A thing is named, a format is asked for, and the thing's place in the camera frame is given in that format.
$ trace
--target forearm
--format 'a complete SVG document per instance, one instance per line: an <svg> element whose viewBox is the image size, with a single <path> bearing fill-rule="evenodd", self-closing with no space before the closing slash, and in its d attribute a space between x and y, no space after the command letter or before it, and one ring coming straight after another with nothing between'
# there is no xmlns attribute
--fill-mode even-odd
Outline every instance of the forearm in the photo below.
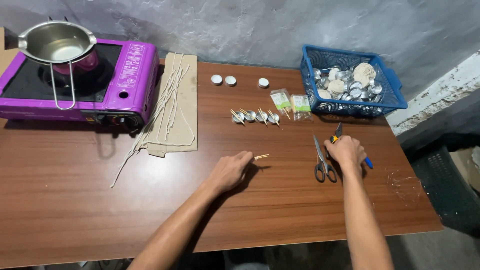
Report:
<svg viewBox="0 0 480 270"><path fill-rule="evenodd" d="M393 270L385 237L376 221L372 204L355 166L344 172L344 207L347 241L355 270Z"/></svg>
<svg viewBox="0 0 480 270"><path fill-rule="evenodd" d="M129 270L166 270L180 257L198 222L219 195L205 183L155 231Z"/></svg>

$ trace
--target portable gas stove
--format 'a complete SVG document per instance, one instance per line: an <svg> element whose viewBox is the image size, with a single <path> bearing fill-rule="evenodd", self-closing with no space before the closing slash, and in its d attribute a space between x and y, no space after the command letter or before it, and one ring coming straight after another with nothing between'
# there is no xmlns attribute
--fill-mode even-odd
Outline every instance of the portable gas stove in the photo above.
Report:
<svg viewBox="0 0 480 270"><path fill-rule="evenodd" d="M72 73L77 102L70 110L55 105L50 68L19 52L0 77L0 117L141 128L150 115L158 71L155 46L98 39L95 50L99 64L87 73ZM59 105L70 106L70 74L54 71L54 78Z"/></svg>

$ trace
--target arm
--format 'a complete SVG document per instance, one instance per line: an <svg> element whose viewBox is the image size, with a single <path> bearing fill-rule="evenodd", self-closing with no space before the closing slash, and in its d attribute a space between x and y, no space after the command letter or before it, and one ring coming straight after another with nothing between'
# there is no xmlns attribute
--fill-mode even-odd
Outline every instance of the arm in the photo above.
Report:
<svg viewBox="0 0 480 270"><path fill-rule="evenodd" d="M393 270L384 234L363 186L360 164L367 154L360 142L341 136L335 144L324 142L343 173L343 200L347 241L355 270Z"/></svg>
<svg viewBox="0 0 480 270"><path fill-rule="evenodd" d="M128 270L166 270L180 257L212 201L237 186L253 154L243 151L222 157L210 176L150 237Z"/></svg>

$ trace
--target green label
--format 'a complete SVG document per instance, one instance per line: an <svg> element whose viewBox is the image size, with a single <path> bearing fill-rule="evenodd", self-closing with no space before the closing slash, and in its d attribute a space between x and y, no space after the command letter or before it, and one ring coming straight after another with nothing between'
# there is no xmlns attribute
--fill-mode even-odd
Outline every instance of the green label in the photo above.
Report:
<svg viewBox="0 0 480 270"><path fill-rule="evenodd" d="M285 93L276 93L270 96L272 97L273 103L275 103L275 107L277 109L292 106Z"/></svg>
<svg viewBox="0 0 480 270"><path fill-rule="evenodd" d="M292 96L295 110L310 111L310 103L307 96Z"/></svg>

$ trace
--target brown table surface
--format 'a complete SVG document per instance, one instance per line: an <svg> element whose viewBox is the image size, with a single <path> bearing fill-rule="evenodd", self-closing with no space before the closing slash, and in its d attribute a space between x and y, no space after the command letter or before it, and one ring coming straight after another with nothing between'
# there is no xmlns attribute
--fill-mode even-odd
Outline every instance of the brown table surface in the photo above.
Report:
<svg viewBox="0 0 480 270"><path fill-rule="evenodd" d="M233 75L238 84L214 86L213 74ZM268 78L269 89L257 86L260 77ZM134 257L221 156L242 150L270 157L213 203L193 238L195 251L345 239L342 182L321 184L313 175L312 135L323 142L339 121L374 164L364 182L383 232L442 229L418 183L402 185L407 204L388 186L386 169L400 178L415 174L384 117L281 117L280 127L231 122L229 109L276 111L269 93L280 88L303 93L300 72L199 62L198 151L162 159L142 150L113 189L134 141L127 134L113 138L87 123L1 119L0 268Z"/></svg>

